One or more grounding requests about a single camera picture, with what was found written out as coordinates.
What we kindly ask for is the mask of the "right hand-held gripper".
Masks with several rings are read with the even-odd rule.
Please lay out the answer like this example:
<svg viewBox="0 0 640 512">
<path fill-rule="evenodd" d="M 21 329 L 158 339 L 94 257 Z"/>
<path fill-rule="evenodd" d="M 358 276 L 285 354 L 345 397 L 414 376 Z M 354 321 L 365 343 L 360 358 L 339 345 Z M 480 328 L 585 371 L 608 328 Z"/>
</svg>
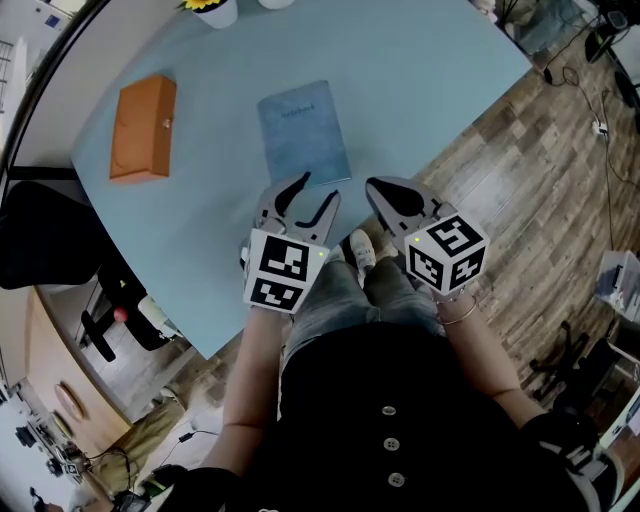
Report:
<svg viewBox="0 0 640 512">
<path fill-rule="evenodd" d="M 464 289 L 484 270 L 490 239 L 471 217 L 421 183 L 392 176 L 366 180 L 367 200 L 405 257 L 407 273 L 441 296 Z"/>
</svg>

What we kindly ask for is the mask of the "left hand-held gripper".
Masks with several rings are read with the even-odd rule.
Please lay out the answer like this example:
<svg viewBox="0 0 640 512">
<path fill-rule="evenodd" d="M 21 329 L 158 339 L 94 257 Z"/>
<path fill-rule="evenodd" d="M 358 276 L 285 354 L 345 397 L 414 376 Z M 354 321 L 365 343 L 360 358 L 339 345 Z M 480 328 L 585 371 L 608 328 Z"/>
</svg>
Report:
<svg viewBox="0 0 640 512">
<path fill-rule="evenodd" d="M 310 221 L 290 221 L 287 209 L 310 177 L 309 171 L 288 177 L 260 195 L 254 227 L 241 250 L 245 304 L 294 314 L 317 279 L 341 196 L 338 190 L 330 193 Z"/>
</svg>

